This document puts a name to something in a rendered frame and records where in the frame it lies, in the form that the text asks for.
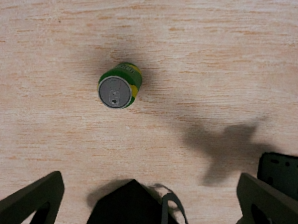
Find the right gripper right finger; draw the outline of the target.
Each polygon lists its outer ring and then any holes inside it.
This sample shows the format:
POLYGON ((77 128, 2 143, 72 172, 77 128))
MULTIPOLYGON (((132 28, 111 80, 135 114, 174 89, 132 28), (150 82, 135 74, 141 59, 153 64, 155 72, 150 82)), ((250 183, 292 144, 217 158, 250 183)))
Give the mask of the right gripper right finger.
POLYGON ((241 173, 236 195, 245 224, 298 224, 298 202, 249 173, 241 173), (267 216, 266 216, 266 215, 267 216))

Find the green and yellow drink can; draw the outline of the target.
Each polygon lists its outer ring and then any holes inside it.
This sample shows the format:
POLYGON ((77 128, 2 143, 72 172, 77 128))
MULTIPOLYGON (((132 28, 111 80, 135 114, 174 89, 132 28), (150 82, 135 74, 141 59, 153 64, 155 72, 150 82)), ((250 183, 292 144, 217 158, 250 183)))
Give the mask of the green and yellow drink can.
POLYGON ((132 63, 121 63, 101 76, 97 85, 100 101, 111 109, 129 107, 142 84, 142 73, 132 63))

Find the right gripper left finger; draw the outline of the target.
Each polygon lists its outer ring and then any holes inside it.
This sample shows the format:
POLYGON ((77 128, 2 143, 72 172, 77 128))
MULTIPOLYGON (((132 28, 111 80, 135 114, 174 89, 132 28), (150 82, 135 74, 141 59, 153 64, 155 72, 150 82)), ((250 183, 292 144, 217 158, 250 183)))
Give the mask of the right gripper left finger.
POLYGON ((55 170, 0 200, 0 224, 54 224, 65 185, 61 171, 55 170))

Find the black fabric bag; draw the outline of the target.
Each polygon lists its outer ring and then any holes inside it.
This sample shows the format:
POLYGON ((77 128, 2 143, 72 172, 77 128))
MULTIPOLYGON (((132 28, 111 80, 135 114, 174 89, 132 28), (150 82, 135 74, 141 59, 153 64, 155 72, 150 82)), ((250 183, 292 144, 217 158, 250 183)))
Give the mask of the black fabric bag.
POLYGON ((173 192, 162 197, 162 207, 135 181, 97 201, 86 224, 178 224, 168 214, 173 201, 188 224, 183 206, 173 192))

